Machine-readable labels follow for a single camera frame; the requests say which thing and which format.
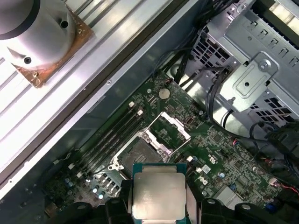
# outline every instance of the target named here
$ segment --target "green circuit board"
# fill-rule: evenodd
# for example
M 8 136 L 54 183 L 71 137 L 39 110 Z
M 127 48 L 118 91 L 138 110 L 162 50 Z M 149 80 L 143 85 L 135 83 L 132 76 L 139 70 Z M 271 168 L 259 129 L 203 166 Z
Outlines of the green circuit board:
M 166 112 L 182 124 L 191 137 L 171 157 L 171 162 L 188 162 L 186 159 L 192 158 L 188 175 L 193 177 L 205 197 L 213 197 L 227 185 L 243 201 L 263 207 L 265 198 L 273 198 L 280 189 L 268 184 L 271 177 L 258 172 L 254 162 L 244 161 L 243 158 L 253 161 L 252 155 L 237 145 L 241 158 L 233 148 L 234 139 L 213 127 L 202 111 L 204 109 L 184 90 L 166 74 L 160 73 L 147 80 L 82 146 L 72 161 L 78 164 L 77 170 L 84 173 L 83 176 L 97 172 L 110 162 L 128 140 L 149 125 L 149 130 L 158 142 L 175 150 L 186 138 L 164 117 L 156 119 L 162 112 Z M 133 148 L 136 142 L 133 141 L 127 148 Z M 57 187 L 56 183 L 48 183 L 48 191 L 54 185 Z

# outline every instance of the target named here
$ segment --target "ram slot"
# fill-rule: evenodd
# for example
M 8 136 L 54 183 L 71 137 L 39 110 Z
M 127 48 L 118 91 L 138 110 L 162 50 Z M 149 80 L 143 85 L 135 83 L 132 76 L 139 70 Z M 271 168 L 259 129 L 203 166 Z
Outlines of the ram slot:
M 85 167 L 89 167 L 90 164 L 93 164 L 99 157 L 100 154 L 105 150 L 107 146 L 111 144 L 111 142 L 115 142 L 115 139 L 119 137 L 129 125 L 133 124 L 136 121 L 137 114 L 133 117 L 131 117 L 129 120 L 126 120 L 126 122 L 118 128 L 115 132 L 111 132 L 109 137 L 105 139 L 104 142 L 102 142 L 97 148 L 96 152 L 92 154 L 92 156 L 89 156 L 88 160 L 86 160 Z
M 142 117 L 135 119 L 134 122 L 132 122 L 127 129 L 118 136 L 118 139 L 110 143 L 105 150 L 101 151 L 101 155 L 93 159 L 90 166 L 91 171 L 94 172 L 95 169 L 97 169 L 102 162 L 108 159 L 113 152 L 117 152 L 117 149 L 126 143 L 126 140 L 131 138 L 140 129 L 143 120 L 144 118 Z
M 126 111 L 126 114 L 122 114 L 120 116 L 120 119 L 117 119 L 112 125 L 112 128 L 108 128 L 105 130 L 105 132 L 100 136 L 101 140 L 93 147 L 93 149 L 88 150 L 83 156 L 81 160 L 81 164 L 84 164 L 88 162 L 91 158 L 95 156 L 95 154 L 98 153 L 99 148 L 103 147 L 105 144 L 107 144 L 110 140 L 110 138 L 115 135 L 115 131 L 119 130 L 121 127 L 124 126 L 125 123 L 127 123 L 128 120 L 132 119 L 135 116 L 135 111 L 130 110 Z

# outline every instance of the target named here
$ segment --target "screw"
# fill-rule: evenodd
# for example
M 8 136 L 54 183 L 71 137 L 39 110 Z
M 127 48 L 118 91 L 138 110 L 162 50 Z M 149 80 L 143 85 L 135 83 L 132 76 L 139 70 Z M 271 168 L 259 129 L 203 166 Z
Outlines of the screw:
M 146 139 L 146 138 L 148 138 L 148 135 L 147 135 L 146 133 L 144 133 L 144 134 L 142 135 L 142 138 L 143 138 L 143 139 Z
M 33 73 L 33 78 L 37 78 L 37 77 L 38 77 L 38 75 L 39 75 L 39 73 L 38 73 L 38 72 L 35 72 L 35 73 Z
M 216 201 L 214 201 L 213 199 L 208 199 L 207 202 L 208 202 L 209 204 L 215 204 L 215 203 L 216 203 Z
M 258 64 L 258 68 L 261 70 L 261 71 L 266 71 L 268 69 L 268 64 L 266 62 L 260 62 Z
M 30 64 L 31 63 L 31 57 L 24 58 L 24 63 L 25 64 Z
M 243 204 L 241 207 L 245 210 L 250 210 L 251 209 L 251 207 L 247 204 Z

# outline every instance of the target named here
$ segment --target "chip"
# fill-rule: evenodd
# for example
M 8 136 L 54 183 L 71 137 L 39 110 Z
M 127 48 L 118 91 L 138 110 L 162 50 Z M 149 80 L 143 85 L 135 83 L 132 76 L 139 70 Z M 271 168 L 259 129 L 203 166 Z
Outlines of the chip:
M 243 164 L 240 161 L 237 161 L 235 163 L 235 167 L 240 168 Z
M 208 165 L 204 165 L 201 169 L 202 169 L 202 171 L 204 171 L 206 174 L 207 174 L 208 172 L 211 171 L 211 168 L 209 168 Z
M 220 142 L 221 141 L 221 139 L 222 139 L 222 137 L 221 137 L 221 135 L 219 135 L 219 134 L 217 134 L 217 135 L 215 135 L 214 137 L 213 137 L 213 140 L 215 141 L 215 142 Z

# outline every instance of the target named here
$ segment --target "capacitor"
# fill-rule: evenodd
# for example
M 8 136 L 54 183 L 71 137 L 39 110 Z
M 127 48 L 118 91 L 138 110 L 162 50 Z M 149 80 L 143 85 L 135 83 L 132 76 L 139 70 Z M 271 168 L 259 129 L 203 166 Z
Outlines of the capacitor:
M 103 198 L 104 198 L 104 195 L 105 195 L 105 192 L 102 191 L 102 192 L 99 194 L 99 199 L 103 199 Z
M 97 186 L 95 186 L 94 188 L 93 188 L 93 193 L 97 193 L 98 192 L 98 190 L 99 190 L 99 186 L 97 185 Z
M 225 177 L 225 173 L 218 173 L 218 176 L 223 179 Z

